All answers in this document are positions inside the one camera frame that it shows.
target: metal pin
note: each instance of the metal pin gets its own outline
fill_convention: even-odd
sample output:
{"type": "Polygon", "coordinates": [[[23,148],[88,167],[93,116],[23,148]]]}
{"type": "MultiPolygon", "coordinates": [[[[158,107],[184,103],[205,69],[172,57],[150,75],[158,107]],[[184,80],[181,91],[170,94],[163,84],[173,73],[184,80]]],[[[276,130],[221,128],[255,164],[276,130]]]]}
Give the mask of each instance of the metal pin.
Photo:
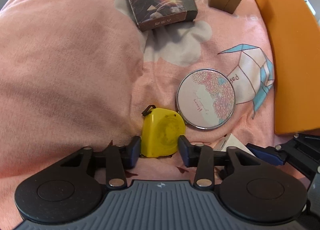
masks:
{"type": "Polygon", "coordinates": [[[124,184],[124,180],[120,179],[120,178],[113,178],[111,180],[109,180],[109,185],[112,187],[120,187],[124,184]]]}
{"type": "Polygon", "coordinates": [[[199,187],[209,187],[212,184],[212,181],[207,178],[201,178],[198,179],[196,183],[199,187]]]}

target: gray gripper base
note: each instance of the gray gripper base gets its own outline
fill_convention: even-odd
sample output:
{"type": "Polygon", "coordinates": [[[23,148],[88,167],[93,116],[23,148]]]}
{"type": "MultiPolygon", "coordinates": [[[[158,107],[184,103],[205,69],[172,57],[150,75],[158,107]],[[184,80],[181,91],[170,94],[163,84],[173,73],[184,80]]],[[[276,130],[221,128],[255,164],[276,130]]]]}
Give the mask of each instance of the gray gripper base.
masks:
{"type": "Polygon", "coordinates": [[[243,222],[223,209],[216,196],[189,181],[135,180],[112,191],[93,213],[64,225],[24,221],[17,230],[303,230],[292,221],[279,226],[243,222]]]}
{"type": "Polygon", "coordinates": [[[310,211],[320,217],[320,173],[315,175],[310,184],[308,200],[310,200],[310,211]]]}

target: white cloud print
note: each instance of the white cloud print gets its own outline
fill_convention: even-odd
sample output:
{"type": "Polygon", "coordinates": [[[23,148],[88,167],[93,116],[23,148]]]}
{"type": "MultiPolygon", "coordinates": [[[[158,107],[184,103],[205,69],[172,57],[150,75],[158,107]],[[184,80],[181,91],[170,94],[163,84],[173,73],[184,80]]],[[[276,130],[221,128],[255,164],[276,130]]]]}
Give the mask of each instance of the white cloud print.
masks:
{"type": "MultiPolygon", "coordinates": [[[[134,20],[128,0],[114,0],[115,8],[134,20]]],[[[212,36],[212,29],[205,21],[179,22],[150,31],[138,31],[144,61],[159,58],[175,65],[188,66],[201,55],[202,42],[212,36]]]]}

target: pink fabric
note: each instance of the pink fabric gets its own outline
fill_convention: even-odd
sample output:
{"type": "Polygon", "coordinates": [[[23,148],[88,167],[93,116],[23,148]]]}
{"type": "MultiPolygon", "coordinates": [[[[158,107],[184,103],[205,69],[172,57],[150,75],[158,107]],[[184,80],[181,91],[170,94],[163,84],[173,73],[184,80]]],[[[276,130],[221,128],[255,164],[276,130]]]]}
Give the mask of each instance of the pink fabric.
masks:
{"type": "MultiPolygon", "coordinates": [[[[175,109],[181,80],[198,68],[229,74],[238,44],[260,47],[270,61],[267,31],[254,0],[233,15],[196,0],[194,25],[141,33],[125,0],[9,0],[0,11],[0,228],[20,223],[17,185],[83,146],[102,150],[141,134],[149,104],[175,109]]],[[[273,143],[273,89],[253,117],[252,101],[212,131],[187,127],[191,142],[212,147],[227,133],[243,143],[273,143]]],[[[195,169],[172,158],[139,159],[139,179],[190,179],[195,169]]]]}

